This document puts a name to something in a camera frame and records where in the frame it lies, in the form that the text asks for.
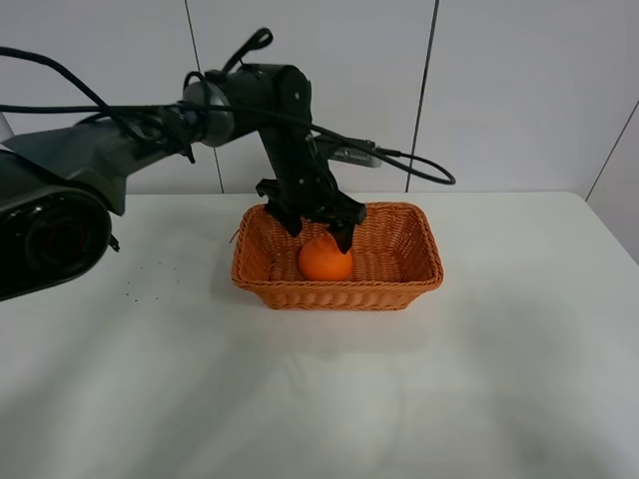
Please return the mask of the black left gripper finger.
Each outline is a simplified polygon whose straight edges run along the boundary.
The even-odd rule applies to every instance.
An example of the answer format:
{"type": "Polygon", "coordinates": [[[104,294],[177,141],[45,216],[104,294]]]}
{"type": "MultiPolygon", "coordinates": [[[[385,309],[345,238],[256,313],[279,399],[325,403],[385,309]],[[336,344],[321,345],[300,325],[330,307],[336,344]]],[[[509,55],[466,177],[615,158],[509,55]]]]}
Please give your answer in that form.
{"type": "Polygon", "coordinates": [[[282,202],[269,202],[269,214],[292,238],[296,238],[302,232],[302,216],[294,207],[282,202]]]}
{"type": "Polygon", "coordinates": [[[342,254],[349,253],[352,247],[355,224],[353,222],[332,222],[327,231],[333,237],[335,244],[342,254]]]}

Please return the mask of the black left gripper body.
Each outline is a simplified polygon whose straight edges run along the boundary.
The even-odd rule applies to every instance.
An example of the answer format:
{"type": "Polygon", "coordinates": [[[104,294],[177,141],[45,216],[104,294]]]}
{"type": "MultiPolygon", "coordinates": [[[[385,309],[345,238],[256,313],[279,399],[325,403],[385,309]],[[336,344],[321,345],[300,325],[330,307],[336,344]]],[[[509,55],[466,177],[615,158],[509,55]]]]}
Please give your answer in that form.
{"type": "Polygon", "coordinates": [[[257,191],[269,202],[294,207],[303,219],[317,223],[353,222],[360,224],[366,216],[364,205],[339,190],[315,145],[314,135],[303,128],[270,126],[259,135],[275,173],[273,180],[261,180],[257,191]]]}

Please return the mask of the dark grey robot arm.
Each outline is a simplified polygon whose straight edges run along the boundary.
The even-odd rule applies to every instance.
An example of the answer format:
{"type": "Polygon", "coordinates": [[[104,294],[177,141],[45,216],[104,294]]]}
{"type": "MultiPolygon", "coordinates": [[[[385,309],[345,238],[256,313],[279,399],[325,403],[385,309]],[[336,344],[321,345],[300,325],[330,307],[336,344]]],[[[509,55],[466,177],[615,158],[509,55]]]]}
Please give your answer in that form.
{"type": "Polygon", "coordinates": [[[267,210],[291,235],[303,221],[327,227],[341,251],[365,206],[338,188],[328,161],[337,143],[310,128],[312,87],[292,65],[247,64],[193,73],[180,103],[98,115],[72,127],[24,134],[1,150],[1,296],[46,289],[91,269],[117,247],[112,216],[127,180],[192,146],[261,137],[274,171],[258,183],[267,210]]]}

